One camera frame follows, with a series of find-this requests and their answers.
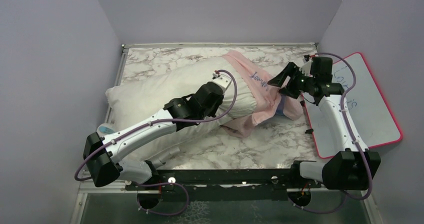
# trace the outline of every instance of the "writing on whiteboard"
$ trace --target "writing on whiteboard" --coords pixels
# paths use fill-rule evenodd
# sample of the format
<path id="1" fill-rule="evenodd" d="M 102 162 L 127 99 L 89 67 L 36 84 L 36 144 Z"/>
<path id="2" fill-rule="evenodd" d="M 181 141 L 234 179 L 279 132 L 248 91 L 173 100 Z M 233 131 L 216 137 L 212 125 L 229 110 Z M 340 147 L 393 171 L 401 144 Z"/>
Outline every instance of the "writing on whiteboard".
<path id="1" fill-rule="evenodd" d="M 339 73 L 340 71 L 342 71 L 342 70 L 344 70 L 344 69 L 346 69 L 346 68 L 348 68 L 346 65 L 344 66 L 344 67 L 342 67 L 342 68 L 340 68 L 340 69 L 338 69 L 338 70 L 336 70 L 334 73 L 333 73 L 333 76 L 334 76 L 334 80 L 337 82 L 337 83 L 340 83 L 341 84 L 341 86 L 343 87 L 343 89 L 344 89 L 344 91 L 346 91 L 350 86 L 351 86 L 351 84 L 348 82 L 348 80 L 342 75 L 342 73 Z M 355 108 L 355 107 L 357 107 L 358 106 L 358 102 L 357 101 L 355 101 L 355 99 L 349 99 L 348 97 L 346 97 L 346 99 L 347 99 L 347 109 L 349 109 L 349 110 L 351 110 L 351 109 L 353 109 L 353 108 Z"/>

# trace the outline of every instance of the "red border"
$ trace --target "red border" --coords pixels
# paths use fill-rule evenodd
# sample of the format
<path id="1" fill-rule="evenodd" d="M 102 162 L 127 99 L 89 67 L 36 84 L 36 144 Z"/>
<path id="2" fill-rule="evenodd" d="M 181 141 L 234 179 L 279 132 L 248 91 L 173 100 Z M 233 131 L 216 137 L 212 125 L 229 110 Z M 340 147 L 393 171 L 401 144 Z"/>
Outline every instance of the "red border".
<path id="1" fill-rule="evenodd" d="M 401 129 L 401 127 L 399 126 L 399 123 L 398 123 L 398 121 L 396 120 L 395 115 L 393 114 L 392 109 L 390 109 L 389 105 L 387 104 L 387 99 L 386 99 L 386 98 L 385 98 L 385 96 L 383 95 L 382 90 L 380 89 L 379 84 L 376 82 L 376 78 L 374 77 L 373 72 L 371 71 L 370 66 L 368 65 L 367 60 L 365 59 L 364 55 L 362 55 L 362 53 L 360 53 L 360 52 L 354 52 L 354 53 L 352 53 L 352 54 L 350 54 L 350 55 L 346 56 L 346 57 L 345 57 L 345 59 L 346 59 L 346 58 L 348 58 L 348 57 L 350 57 L 350 56 L 353 56 L 353 55 L 355 55 L 355 54 L 359 54 L 359 55 L 361 56 L 361 58 L 363 59 L 363 62 L 365 63 L 365 66 L 366 66 L 366 68 L 368 69 L 369 74 L 371 74 L 371 78 L 372 78 L 372 80 L 374 81 L 374 84 L 375 84 L 375 86 L 377 87 L 377 90 L 378 90 L 378 92 L 380 93 L 380 95 L 381 95 L 381 97 L 382 97 L 382 99 L 383 99 L 383 101 L 384 101 L 384 104 L 385 104 L 385 106 L 387 107 L 388 112 L 390 113 L 390 116 L 391 116 L 391 118 L 393 119 L 394 124 L 396 125 L 396 127 L 397 127 L 397 129 L 399 130 L 399 133 L 400 133 L 400 137 L 399 137 L 399 139 L 397 139 L 397 140 L 393 140 L 393 141 L 389 141 L 389 142 L 386 142 L 386 143 L 382 143 L 382 144 L 374 145 L 374 146 L 371 146 L 371 147 L 369 147 L 369 148 L 370 148 L 370 149 L 371 149 L 371 148 L 377 148 L 377 147 L 381 147 L 381 146 L 385 146 L 385 145 L 389 145 L 389 144 L 397 143 L 397 142 L 401 141 L 401 140 L 404 138 L 404 133 L 402 132 L 402 129 Z M 309 121 L 309 126 L 312 128 L 312 126 L 311 126 L 311 120 L 310 120 L 310 118 L 309 118 L 309 115 L 308 115 L 308 109 L 307 109 L 306 105 L 305 105 L 305 110 L 306 110 L 307 120 Z M 313 142 L 315 143 L 316 152 L 318 153 L 319 158 L 321 158 L 321 159 L 329 159 L 329 158 L 332 158 L 333 156 L 322 157 L 322 156 L 320 155 L 320 151 L 318 150 L 318 147 L 317 147 L 317 141 L 315 140 L 315 135 L 314 135 L 314 133 L 313 133 L 313 132 L 312 132 L 312 137 L 313 137 Z"/>

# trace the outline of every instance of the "metal frame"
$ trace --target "metal frame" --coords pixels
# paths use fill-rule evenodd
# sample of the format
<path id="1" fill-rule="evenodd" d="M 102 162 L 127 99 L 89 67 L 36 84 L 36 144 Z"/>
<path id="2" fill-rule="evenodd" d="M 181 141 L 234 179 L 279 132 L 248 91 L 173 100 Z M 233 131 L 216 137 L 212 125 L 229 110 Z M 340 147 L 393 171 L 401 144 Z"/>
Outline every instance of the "metal frame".
<path id="1" fill-rule="evenodd" d="M 122 76 L 124 73 L 125 64 L 127 61 L 127 56 L 130 48 L 187 48 L 187 47 L 290 47 L 290 46 L 318 46 L 318 43 L 151 43 L 151 44 L 123 44 L 122 45 L 122 55 L 119 62 L 118 71 L 115 79 L 115 86 L 121 84 Z M 112 121 L 112 109 L 109 107 L 106 116 L 105 123 L 110 123 Z M 82 173 L 83 176 L 89 175 L 87 171 Z M 156 190 L 126 190 L 126 183 L 124 181 L 118 180 L 104 187 L 95 187 L 94 183 L 91 180 L 82 181 L 79 185 L 78 195 L 76 197 L 74 210 L 70 220 L 71 224 L 79 224 L 82 220 L 84 208 L 87 202 L 88 194 L 91 193 L 137 193 L 137 194 L 155 194 L 158 193 Z M 300 188 L 287 188 L 287 192 L 298 192 Z M 312 188 L 312 192 L 320 191 L 333 191 L 327 190 L 325 187 L 321 188 Z M 372 224 L 383 224 L 382 218 L 380 216 L 378 207 L 374 201 L 373 195 L 364 200 L 364 205 L 367 210 L 370 222 Z"/>

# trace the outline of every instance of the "gray wall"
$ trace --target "gray wall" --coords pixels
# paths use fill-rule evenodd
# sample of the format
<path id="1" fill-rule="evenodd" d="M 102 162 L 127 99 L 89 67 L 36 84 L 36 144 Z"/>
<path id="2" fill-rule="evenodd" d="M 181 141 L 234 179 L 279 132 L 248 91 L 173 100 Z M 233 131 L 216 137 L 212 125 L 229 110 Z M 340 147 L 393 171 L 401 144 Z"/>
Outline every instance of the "gray wall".
<path id="1" fill-rule="evenodd" d="M 97 0 L 0 0 L 0 222 L 68 223 L 120 42 Z"/>
<path id="2" fill-rule="evenodd" d="M 389 224 L 424 218 L 423 7 L 424 0 L 344 0 L 318 46 L 362 52 L 403 129 L 401 143 L 376 149 L 373 195 Z"/>
<path id="3" fill-rule="evenodd" d="M 125 44 L 318 42 L 342 0 L 99 0 Z"/>

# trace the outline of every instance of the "pink pillowcase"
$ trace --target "pink pillowcase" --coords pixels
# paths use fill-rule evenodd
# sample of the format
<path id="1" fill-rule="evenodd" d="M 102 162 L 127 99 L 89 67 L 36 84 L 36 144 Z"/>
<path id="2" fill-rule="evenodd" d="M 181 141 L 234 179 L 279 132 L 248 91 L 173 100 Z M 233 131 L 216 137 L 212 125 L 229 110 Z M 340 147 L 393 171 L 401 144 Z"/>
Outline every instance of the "pink pillowcase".
<path id="1" fill-rule="evenodd" d="M 225 123 L 224 129 L 235 137 L 248 137 L 253 129 L 263 121 L 273 117 L 282 100 L 279 88 L 267 84 L 273 78 L 268 72 L 253 64 L 238 51 L 230 51 L 222 56 L 240 74 L 256 100 L 253 114 Z M 299 101 L 285 97 L 283 114 L 296 120 L 303 114 Z"/>

